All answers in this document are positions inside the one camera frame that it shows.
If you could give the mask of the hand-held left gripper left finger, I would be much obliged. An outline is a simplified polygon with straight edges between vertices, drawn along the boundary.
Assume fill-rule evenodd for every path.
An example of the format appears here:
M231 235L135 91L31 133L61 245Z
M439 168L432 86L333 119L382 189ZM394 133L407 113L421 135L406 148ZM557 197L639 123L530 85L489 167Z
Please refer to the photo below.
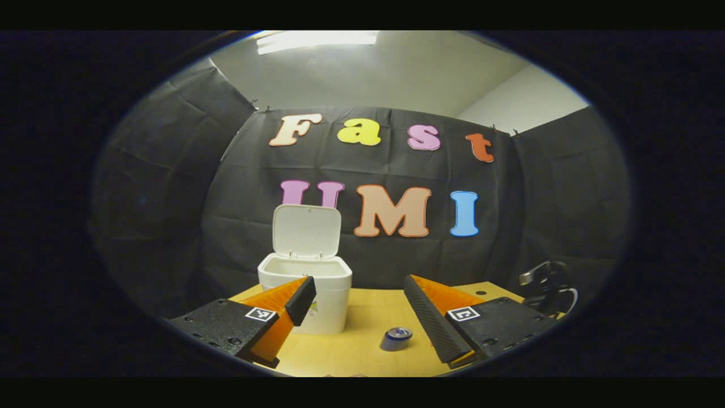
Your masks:
M199 343L275 368L283 344L304 322L316 294L315 279L301 277L247 299L213 300L168 323Z

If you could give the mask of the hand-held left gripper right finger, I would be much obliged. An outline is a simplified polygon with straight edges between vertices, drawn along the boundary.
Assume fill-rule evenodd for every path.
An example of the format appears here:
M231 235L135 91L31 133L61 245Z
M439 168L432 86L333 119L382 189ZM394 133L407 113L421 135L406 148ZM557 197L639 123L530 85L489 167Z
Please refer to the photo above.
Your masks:
M417 275L406 276L404 294L438 358L451 369L508 354L558 322L510 297L483 300Z

